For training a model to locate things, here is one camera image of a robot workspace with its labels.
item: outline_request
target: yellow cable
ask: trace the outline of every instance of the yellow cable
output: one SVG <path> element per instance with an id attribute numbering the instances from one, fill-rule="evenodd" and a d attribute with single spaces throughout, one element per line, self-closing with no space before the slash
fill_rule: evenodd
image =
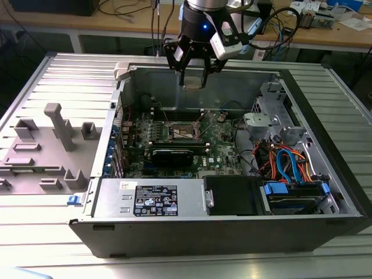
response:
<path id="1" fill-rule="evenodd" d="M 306 163 L 306 172 L 307 172 L 307 176 L 309 177 L 310 182 L 313 182 L 312 177 L 310 176 L 310 173 L 309 173 L 309 164 L 308 163 Z"/>

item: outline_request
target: metal table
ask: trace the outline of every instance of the metal table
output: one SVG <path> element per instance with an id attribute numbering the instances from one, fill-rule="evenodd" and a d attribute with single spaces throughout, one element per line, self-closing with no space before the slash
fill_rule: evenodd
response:
<path id="1" fill-rule="evenodd" d="M 117 62 L 136 56 L 59 53 L 45 58 L 0 120 L 0 158 L 20 117 L 52 125 L 47 102 L 59 102 L 73 126 L 102 127 L 116 85 Z M 372 117 L 341 79 L 316 64 L 242 62 L 289 69 L 350 168 L 372 199 Z M 98 259 L 65 223 L 80 207 L 68 195 L 0 196 L 0 260 L 53 278 L 356 278 L 372 276 L 372 228 L 336 238 L 312 253 Z"/>

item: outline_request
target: paper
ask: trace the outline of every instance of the paper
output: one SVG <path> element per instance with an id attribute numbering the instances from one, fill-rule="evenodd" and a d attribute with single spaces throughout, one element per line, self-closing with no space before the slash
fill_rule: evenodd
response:
<path id="1" fill-rule="evenodd" d="M 320 7 L 320 1 L 314 1 L 314 2 L 299 2 L 299 1 L 293 1 L 291 3 L 291 8 L 294 8 L 297 10 L 299 14 L 301 14 L 302 10 L 313 10 L 314 12 L 317 12 Z"/>
<path id="2" fill-rule="evenodd" d="M 353 28 L 356 31 L 362 31 L 364 29 L 370 28 L 369 24 L 360 19 L 346 19 L 340 22 L 341 24 Z"/>

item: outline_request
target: red cable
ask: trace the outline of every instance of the red cable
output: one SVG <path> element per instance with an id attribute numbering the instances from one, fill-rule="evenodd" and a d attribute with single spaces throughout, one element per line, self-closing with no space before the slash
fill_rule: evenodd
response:
<path id="1" fill-rule="evenodd" d="M 129 117 L 128 117 L 128 120 L 127 120 L 127 122 L 126 122 L 126 125 L 125 126 L 127 126 L 128 125 L 128 122 L 130 121 L 130 117 L 132 116 L 132 107 L 130 106 L 129 107 Z"/>

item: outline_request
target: wire bundle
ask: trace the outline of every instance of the wire bundle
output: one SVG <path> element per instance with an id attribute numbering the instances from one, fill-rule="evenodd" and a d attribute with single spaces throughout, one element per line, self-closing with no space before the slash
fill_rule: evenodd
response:
<path id="1" fill-rule="evenodd" d="M 264 142 L 258 142 L 252 151 L 252 155 L 255 156 L 258 149 L 264 148 L 269 151 L 269 161 L 266 162 L 260 169 L 259 174 L 266 179 L 271 179 L 279 182 L 290 183 L 287 178 L 283 175 L 278 175 L 278 166 L 276 164 L 276 159 L 279 151 L 285 149 L 289 151 L 296 157 L 296 166 L 300 170 L 302 180 L 304 182 L 313 182 L 311 175 L 309 173 L 309 162 L 307 158 L 300 154 L 297 150 L 294 150 L 287 145 L 284 144 L 269 144 Z M 284 173 L 286 176 L 290 177 L 293 173 L 290 172 L 289 165 L 291 164 L 291 160 L 287 160 L 286 167 L 284 168 Z"/>

